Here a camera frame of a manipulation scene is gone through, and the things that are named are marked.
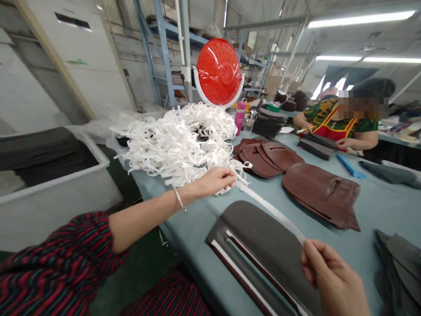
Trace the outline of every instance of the apron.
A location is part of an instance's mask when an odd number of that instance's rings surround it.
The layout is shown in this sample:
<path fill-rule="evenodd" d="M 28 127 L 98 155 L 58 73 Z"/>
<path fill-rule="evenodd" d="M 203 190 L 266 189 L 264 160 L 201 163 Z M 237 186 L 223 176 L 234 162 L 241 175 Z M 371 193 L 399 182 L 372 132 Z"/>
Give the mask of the apron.
<path fill-rule="evenodd" d="M 335 115 L 337 111 L 338 111 L 338 108 L 333 110 L 328 115 L 328 117 L 323 121 L 323 123 L 319 127 L 313 130 L 313 134 L 327 137 L 327 138 L 330 138 L 331 140 L 341 140 L 342 138 L 348 138 L 348 135 L 352 127 L 354 126 L 355 122 L 357 121 L 357 119 L 356 118 L 351 119 L 345 129 L 332 129 L 328 127 L 328 123 L 330 122 L 330 120 L 332 119 L 332 117 Z"/>

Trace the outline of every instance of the hand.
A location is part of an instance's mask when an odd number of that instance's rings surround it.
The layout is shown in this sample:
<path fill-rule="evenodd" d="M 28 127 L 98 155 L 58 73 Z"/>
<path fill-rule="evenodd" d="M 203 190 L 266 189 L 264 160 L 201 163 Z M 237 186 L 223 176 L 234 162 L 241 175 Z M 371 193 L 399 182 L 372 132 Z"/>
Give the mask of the hand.
<path fill-rule="evenodd" d="M 305 240 L 301 264 L 308 283 L 320 291 L 325 315 L 370 315 L 361 278 L 332 247 Z"/>
<path fill-rule="evenodd" d="M 302 129 L 307 129 L 307 130 L 305 130 L 305 131 L 303 131 L 303 132 L 301 132 L 302 134 L 304 134 L 304 135 L 306 135 L 306 134 L 308 134 L 309 132 L 311 132 L 311 130 L 314 128 L 314 126 L 313 126 L 313 124 L 311 124 L 311 123 L 309 123 L 309 122 L 305 122 L 304 124 L 303 124 L 303 126 L 302 126 Z"/>
<path fill-rule="evenodd" d="M 237 180 L 236 173 L 230 168 L 214 168 L 209 170 L 203 177 L 196 180 L 195 186 L 197 195 L 200 198 L 216 194 L 228 186 L 233 187 Z"/>
<path fill-rule="evenodd" d="M 352 146 L 355 144 L 356 139 L 353 138 L 342 138 L 341 140 L 338 140 L 337 142 L 335 142 L 335 144 L 337 145 L 336 148 L 338 149 L 347 149 L 347 148 L 352 148 Z"/>

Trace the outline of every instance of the fan stand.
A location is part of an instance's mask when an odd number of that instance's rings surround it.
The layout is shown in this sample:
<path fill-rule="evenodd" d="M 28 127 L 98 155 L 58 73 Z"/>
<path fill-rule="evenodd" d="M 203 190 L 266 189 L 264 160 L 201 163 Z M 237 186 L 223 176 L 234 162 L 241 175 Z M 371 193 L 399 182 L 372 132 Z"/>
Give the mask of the fan stand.
<path fill-rule="evenodd" d="M 212 102 L 210 102 L 208 100 L 208 98 L 206 97 L 205 93 L 202 90 L 202 87 L 200 86 L 199 72 L 197 71 L 197 68 L 195 66 L 192 65 L 192 68 L 193 68 L 194 81 L 196 83 L 197 92 L 199 93 L 199 96 L 204 103 L 207 103 L 207 104 L 210 104 L 212 106 L 215 106 L 215 107 L 218 107 L 218 108 L 222 108 L 223 110 L 226 110 L 227 108 L 231 107 L 240 97 L 240 94 L 241 94 L 241 92 L 243 90 L 243 86 L 244 86 L 244 77 L 245 77 L 244 74 L 241 75 L 240 85 L 239 85 L 237 93 L 235 94 L 233 99 L 231 101 L 229 101 L 227 104 L 217 105 L 217 104 L 213 104 Z"/>

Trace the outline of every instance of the factory floor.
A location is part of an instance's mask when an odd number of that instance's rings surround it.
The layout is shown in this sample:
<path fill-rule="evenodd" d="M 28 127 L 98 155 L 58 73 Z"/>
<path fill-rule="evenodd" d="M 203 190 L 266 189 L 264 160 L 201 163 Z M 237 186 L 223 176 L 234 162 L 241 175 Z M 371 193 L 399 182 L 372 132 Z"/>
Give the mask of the factory floor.
<path fill-rule="evenodd" d="M 124 202 L 111 210 L 117 212 L 138 201 L 141 195 L 132 176 L 127 174 L 117 159 L 113 159 L 115 152 L 105 146 L 99 147 L 110 160 L 107 170 L 124 197 Z M 98 290 L 90 305 L 91 315 L 117 316 L 127 304 L 146 293 L 158 280 L 170 273 L 180 261 L 171 246 L 167 245 L 162 246 L 159 228 L 133 244 L 123 266 Z M 0 263 L 10 255 L 11 253 L 0 251 Z"/>

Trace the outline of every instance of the silver bracelet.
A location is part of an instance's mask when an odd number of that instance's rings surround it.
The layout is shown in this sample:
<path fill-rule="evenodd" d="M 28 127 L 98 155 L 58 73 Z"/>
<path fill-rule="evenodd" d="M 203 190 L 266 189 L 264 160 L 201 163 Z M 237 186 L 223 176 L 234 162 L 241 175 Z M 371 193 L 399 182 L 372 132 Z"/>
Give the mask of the silver bracelet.
<path fill-rule="evenodd" d="M 187 208 L 186 208 L 186 207 L 184 207 L 183 202 L 181 202 L 181 197 L 180 197 L 180 195 L 178 194 L 178 192 L 177 192 L 177 189 L 176 189 L 176 188 L 174 188 L 174 192 L 175 192 L 175 195 L 177 196 L 177 200 L 180 202 L 180 205 L 181 205 L 181 208 L 182 208 L 183 212 L 184 212 L 184 213 L 186 213 L 186 212 L 187 212 Z"/>

